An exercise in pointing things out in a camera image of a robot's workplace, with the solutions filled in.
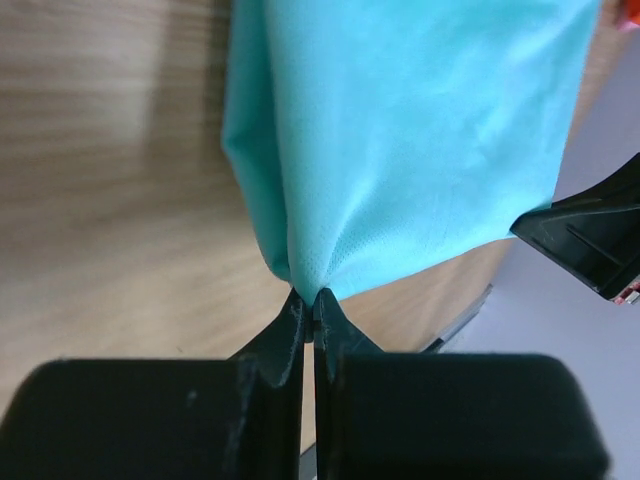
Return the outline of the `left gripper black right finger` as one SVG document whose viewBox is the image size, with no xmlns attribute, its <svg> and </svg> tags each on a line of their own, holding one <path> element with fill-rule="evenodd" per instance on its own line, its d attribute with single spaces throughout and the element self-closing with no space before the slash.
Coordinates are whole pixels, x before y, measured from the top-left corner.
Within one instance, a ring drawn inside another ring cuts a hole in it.
<svg viewBox="0 0 640 480">
<path fill-rule="evenodd" d="M 334 293 L 328 288 L 322 289 L 315 299 L 312 326 L 315 366 L 320 369 L 316 378 L 322 378 L 328 384 L 334 382 L 342 356 L 383 352 L 347 318 Z"/>
</svg>

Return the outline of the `teal green t shirt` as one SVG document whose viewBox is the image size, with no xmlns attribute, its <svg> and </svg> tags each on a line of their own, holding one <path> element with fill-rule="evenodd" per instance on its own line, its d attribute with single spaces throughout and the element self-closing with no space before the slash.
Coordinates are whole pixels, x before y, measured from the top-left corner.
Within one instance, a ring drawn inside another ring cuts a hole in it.
<svg viewBox="0 0 640 480">
<path fill-rule="evenodd" d="M 222 144 L 269 269 L 344 299 L 551 202 L 596 1 L 236 1 Z"/>
</svg>

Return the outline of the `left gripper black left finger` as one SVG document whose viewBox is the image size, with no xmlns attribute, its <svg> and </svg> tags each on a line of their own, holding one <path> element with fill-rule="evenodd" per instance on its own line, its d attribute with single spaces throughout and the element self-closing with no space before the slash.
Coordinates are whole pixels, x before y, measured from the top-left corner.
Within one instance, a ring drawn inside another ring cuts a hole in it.
<svg viewBox="0 0 640 480">
<path fill-rule="evenodd" d="M 306 305 L 292 289 L 276 318 L 237 351 L 230 360 L 254 360 L 261 377 L 273 388 L 282 388 L 302 375 Z"/>
</svg>

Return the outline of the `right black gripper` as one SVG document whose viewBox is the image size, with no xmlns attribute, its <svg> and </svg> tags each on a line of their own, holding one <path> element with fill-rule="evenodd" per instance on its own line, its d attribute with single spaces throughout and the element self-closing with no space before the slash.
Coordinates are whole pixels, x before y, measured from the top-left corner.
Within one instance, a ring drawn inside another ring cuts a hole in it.
<svg viewBox="0 0 640 480">
<path fill-rule="evenodd" d="M 639 301 L 639 156 L 593 187 L 521 215 L 510 232 L 603 299 Z"/>
</svg>

